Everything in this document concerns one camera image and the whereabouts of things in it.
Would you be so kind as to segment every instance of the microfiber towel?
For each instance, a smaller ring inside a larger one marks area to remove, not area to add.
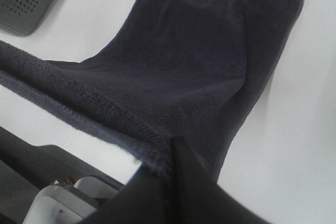
[[[80,63],[43,61],[1,41],[0,83],[163,177],[173,167],[170,139],[182,136],[217,179],[302,5],[136,0],[116,37]]]

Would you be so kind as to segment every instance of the fabric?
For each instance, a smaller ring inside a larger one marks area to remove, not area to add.
[[[42,61],[0,42],[0,83],[163,177],[172,171],[170,138],[183,136],[217,179],[302,3],[136,0],[117,36],[81,63]]]

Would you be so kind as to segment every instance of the dark gray towel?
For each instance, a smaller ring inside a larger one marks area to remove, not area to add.
[[[172,168],[170,138],[181,135],[217,178],[302,3],[136,0],[116,38],[81,63],[0,42],[0,83],[162,176]]]

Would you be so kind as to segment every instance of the white table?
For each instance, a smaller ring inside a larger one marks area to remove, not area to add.
[[[55,0],[28,37],[0,40],[82,61],[118,32],[135,0]],[[235,137],[219,185],[273,223],[336,223],[336,0],[305,0],[274,77]],[[0,86],[0,126],[55,144],[126,183],[140,163]]]

